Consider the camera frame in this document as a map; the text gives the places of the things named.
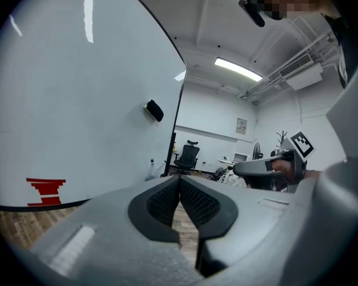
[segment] white wall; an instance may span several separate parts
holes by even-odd
[[[248,121],[245,135],[236,133],[237,118]],[[187,83],[175,127],[178,152],[181,154],[187,140],[199,142],[196,169],[214,172],[223,166],[217,161],[222,156],[233,160],[235,151],[251,154],[256,122],[250,103],[230,94],[217,94],[214,89]],[[175,156],[172,158],[171,164],[174,165]]]
[[[225,167],[217,159],[222,156],[229,157],[233,160],[234,151],[237,140],[226,136],[218,136],[209,132],[202,132],[196,129],[175,127],[175,137],[177,152],[180,155],[183,152],[183,145],[187,144],[187,140],[198,142],[197,147],[200,148],[197,154],[197,164],[195,169],[204,172],[214,172],[218,167]],[[174,165],[175,155],[172,155],[171,165]]]
[[[246,134],[236,133],[237,118],[248,121]],[[214,89],[185,83],[177,125],[235,139],[253,141],[256,115],[250,103]]]
[[[323,170],[345,159],[342,145],[325,117],[343,89],[334,69],[326,69],[322,76],[319,83],[299,91],[287,90],[258,106],[254,136],[264,157],[279,145],[276,132],[284,130],[291,135],[301,130],[316,147],[308,169]]]

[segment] person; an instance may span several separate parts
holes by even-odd
[[[277,12],[281,17],[294,17],[307,13],[321,13],[334,32],[341,48],[338,74],[345,88],[358,65],[358,38],[343,18],[332,0],[257,0],[267,11]],[[285,160],[272,162],[274,171],[284,172],[288,181],[293,181],[291,163]],[[320,171],[306,170],[304,178],[318,178]]]

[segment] ceiling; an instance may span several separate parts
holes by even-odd
[[[281,21],[263,15],[266,25],[258,27],[240,8],[239,0],[142,1],[158,18],[186,62],[186,83],[204,85],[217,92],[231,92],[237,97],[258,84],[270,83],[272,77],[254,82],[215,66],[217,57],[266,77],[330,30],[320,14]],[[326,44],[337,45],[322,39],[312,49]]]

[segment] red marking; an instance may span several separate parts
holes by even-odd
[[[61,204],[60,197],[42,197],[42,203],[28,203],[29,207],[38,207],[38,206],[54,206],[56,204]]]
[[[27,182],[31,183],[35,189],[37,189],[40,195],[58,195],[58,188],[66,182],[62,179],[35,179],[26,178]],[[29,207],[38,206],[54,206],[61,204],[60,197],[41,197],[42,203],[28,203]]]
[[[40,193],[40,195],[57,195],[58,188],[66,182],[66,180],[50,180],[50,179],[34,179],[26,178],[27,182],[31,182]]]

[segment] black office chair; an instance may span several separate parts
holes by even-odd
[[[175,153],[175,161],[174,163],[180,167],[180,169],[185,173],[185,170],[194,169],[196,166],[197,158],[196,155],[198,154],[200,148],[194,147],[194,145],[197,145],[198,142],[191,142],[190,140],[187,140],[188,144],[191,145],[185,145],[183,146],[183,153],[178,160],[178,155]]]

